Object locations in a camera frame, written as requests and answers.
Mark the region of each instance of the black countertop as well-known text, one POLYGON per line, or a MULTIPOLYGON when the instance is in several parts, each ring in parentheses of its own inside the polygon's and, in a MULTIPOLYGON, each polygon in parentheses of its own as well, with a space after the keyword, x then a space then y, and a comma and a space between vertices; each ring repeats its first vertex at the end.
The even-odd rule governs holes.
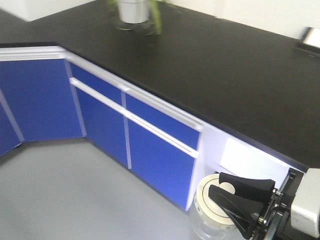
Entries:
POLYGON ((320 168, 319 56, 296 39, 161 8, 158 36, 116 29, 105 0, 32 22, 0 11, 0 43, 56 42, 296 167, 320 168))

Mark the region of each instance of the drawer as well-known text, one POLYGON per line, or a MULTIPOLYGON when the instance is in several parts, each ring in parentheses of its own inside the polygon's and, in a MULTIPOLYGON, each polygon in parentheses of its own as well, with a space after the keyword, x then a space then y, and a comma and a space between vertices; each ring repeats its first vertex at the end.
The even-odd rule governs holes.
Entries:
POLYGON ((197 149, 199 132, 154 107, 126 94, 126 109, 193 149, 197 149))
POLYGON ((72 76, 107 98, 122 105, 121 90, 70 62, 72 76))

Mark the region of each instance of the gray floor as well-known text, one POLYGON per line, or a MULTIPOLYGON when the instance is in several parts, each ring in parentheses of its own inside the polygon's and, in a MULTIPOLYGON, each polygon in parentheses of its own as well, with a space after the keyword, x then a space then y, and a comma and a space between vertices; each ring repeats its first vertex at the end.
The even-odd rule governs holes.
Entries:
POLYGON ((1 240, 197 240, 188 215, 86 139, 0 157, 1 240))

